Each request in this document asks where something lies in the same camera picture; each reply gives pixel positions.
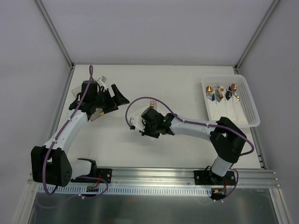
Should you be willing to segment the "gold fork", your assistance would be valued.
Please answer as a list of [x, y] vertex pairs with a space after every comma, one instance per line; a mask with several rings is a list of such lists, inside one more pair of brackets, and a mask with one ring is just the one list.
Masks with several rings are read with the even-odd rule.
[[150, 108], [155, 108], [155, 100], [151, 100], [150, 102]]

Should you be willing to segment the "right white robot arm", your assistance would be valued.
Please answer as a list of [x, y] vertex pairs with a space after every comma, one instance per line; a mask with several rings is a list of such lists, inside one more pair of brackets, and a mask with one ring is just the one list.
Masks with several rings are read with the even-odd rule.
[[229, 168], [241, 156], [246, 142], [246, 135], [228, 118], [221, 117], [216, 122], [199, 122], [183, 120], [168, 113], [163, 116], [153, 108], [147, 108], [141, 114], [144, 126], [142, 135], [158, 138], [162, 135], [186, 135], [205, 139], [212, 143], [217, 157], [208, 176], [213, 184], [220, 185], [226, 179]]

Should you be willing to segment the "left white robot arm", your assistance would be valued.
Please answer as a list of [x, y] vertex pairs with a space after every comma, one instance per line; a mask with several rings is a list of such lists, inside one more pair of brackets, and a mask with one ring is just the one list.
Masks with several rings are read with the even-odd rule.
[[113, 84], [114, 95], [95, 80], [86, 80], [70, 104], [63, 126], [43, 146], [31, 150], [32, 176], [35, 182], [65, 187], [72, 179], [93, 182], [99, 176], [96, 161], [79, 158], [69, 161], [67, 154], [80, 129], [96, 112], [104, 114], [129, 104]]

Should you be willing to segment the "transparent brown plastic tray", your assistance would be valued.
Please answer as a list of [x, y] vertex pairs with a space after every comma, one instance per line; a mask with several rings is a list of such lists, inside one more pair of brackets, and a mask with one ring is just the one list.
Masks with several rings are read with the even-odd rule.
[[[71, 92], [76, 97], [77, 94], [79, 94], [81, 92], [81, 86], [76, 87]], [[94, 120], [96, 120], [97, 118], [102, 116], [103, 114], [104, 113], [103, 113], [103, 110], [101, 108], [96, 108], [95, 113], [90, 117], [90, 121], [93, 122]]]

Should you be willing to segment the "white plastic basket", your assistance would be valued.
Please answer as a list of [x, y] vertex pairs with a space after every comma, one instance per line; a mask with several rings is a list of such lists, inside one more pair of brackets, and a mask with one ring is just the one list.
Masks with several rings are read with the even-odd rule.
[[239, 128], [257, 127], [260, 118], [245, 77], [213, 75], [202, 78], [209, 120], [227, 117]]

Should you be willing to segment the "aluminium front rail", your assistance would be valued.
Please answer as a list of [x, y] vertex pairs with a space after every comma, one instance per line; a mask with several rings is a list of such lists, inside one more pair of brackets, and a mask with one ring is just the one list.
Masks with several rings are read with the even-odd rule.
[[[194, 187], [195, 170], [203, 168], [129, 168], [100, 167], [111, 169], [110, 177], [101, 175], [110, 181], [111, 186], [151, 186], [151, 187]], [[279, 189], [281, 184], [277, 174], [268, 169], [234, 169], [239, 188]]]

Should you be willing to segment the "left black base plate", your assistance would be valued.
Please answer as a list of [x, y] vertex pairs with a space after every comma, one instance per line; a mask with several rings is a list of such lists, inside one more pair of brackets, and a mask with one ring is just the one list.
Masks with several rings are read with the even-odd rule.
[[[100, 178], [105, 180], [107, 183], [111, 183], [112, 178], [112, 169], [110, 168], [93, 168], [92, 171], [86, 175], [87, 177], [92, 178]], [[87, 179], [82, 177], [77, 177], [75, 179], [71, 179], [71, 182], [73, 183], [96, 183], [99, 181], [99, 183], [103, 183], [103, 181], [98, 179]]]

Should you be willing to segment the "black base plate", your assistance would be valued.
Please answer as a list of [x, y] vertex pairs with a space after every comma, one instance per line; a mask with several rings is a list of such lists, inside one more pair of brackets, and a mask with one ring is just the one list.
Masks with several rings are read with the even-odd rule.
[[[107, 183], [111, 183], [112, 178], [112, 169], [110, 168], [93, 168], [92, 171], [86, 175], [87, 177], [92, 178], [100, 178], [105, 180]], [[103, 183], [103, 181], [98, 179], [87, 179], [82, 177], [77, 177], [75, 179], [71, 179], [71, 182], [73, 183], [96, 183], [99, 181], [99, 183]]]
[[227, 171], [223, 177], [214, 175], [210, 170], [194, 170], [195, 185], [228, 185], [236, 184], [236, 176], [233, 171]]

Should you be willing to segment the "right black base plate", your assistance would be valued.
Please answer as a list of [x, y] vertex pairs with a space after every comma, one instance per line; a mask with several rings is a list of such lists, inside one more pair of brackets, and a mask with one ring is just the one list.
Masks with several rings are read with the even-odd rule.
[[214, 175], [210, 170], [194, 170], [195, 185], [228, 185], [236, 184], [236, 176], [233, 171], [227, 171], [223, 177]]

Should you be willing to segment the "left aluminium frame post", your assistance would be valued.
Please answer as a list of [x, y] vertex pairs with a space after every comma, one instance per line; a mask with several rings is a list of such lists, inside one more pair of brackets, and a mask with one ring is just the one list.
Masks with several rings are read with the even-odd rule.
[[58, 46], [59, 50], [61, 51], [63, 58], [65, 59], [66, 63], [68, 64], [68, 66], [72, 69], [74, 66], [74, 63], [71, 60], [71, 57], [69, 55], [69, 53], [67, 52], [67, 49], [65, 47], [65, 45], [63, 44], [63, 41], [43, 3], [42, 0], [34, 0], [34, 3], [36, 4], [39, 12], [41, 13], [49, 31], [51, 32], [56, 45]]

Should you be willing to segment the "aluminium frame post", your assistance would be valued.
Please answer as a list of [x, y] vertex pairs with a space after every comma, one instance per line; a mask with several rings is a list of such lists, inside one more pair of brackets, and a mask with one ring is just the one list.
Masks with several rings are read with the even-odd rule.
[[237, 61], [236, 65], [234, 66], [235, 74], [239, 74], [239, 70], [244, 63], [245, 59], [247, 58], [248, 54], [250, 53], [251, 49], [254, 47], [254, 44], [258, 40], [260, 34], [262, 33], [264, 27], [274, 14], [275, 10], [277, 9], [278, 5], [280, 4], [281, 0], [272, 0], [270, 6], [266, 10], [264, 16], [262, 17], [261, 21], [259, 22], [257, 28], [255, 29], [252, 37], [250, 38], [248, 44], [246, 45], [243, 53], [241, 54], [239, 60]]
[[71, 60], [71, 57], [69, 55], [69, 53], [67, 52], [67, 49], [65, 47], [65, 45], [63, 44], [63, 41], [43, 3], [42, 0], [34, 0], [34, 3], [36, 4], [39, 12], [41, 13], [49, 31], [51, 32], [56, 45], [58, 46], [59, 50], [61, 51], [63, 58], [65, 59], [66, 63], [68, 64], [68, 66], [72, 69], [74, 66], [74, 63]]

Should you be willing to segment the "right aluminium frame post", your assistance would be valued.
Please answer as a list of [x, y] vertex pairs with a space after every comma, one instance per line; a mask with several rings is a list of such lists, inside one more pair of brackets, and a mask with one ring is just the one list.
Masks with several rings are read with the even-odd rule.
[[236, 65], [234, 66], [235, 74], [239, 74], [239, 70], [244, 63], [245, 59], [247, 58], [248, 54], [250, 53], [251, 49], [254, 47], [254, 44], [258, 40], [260, 34], [262, 33], [264, 27], [274, 14], [275, 10], [277, 9], [278, 5], [280, 4], [281, 0], [272, 0], [270, 6], [266, 10], [264, 16], [262, 17], [261, 21], [259, 22], [257, 28], [255, 29], [252, 37], [250, 38], [248, 44], [246, 45], [243, 53], [241, 54], [239, 60], [237, 61]]

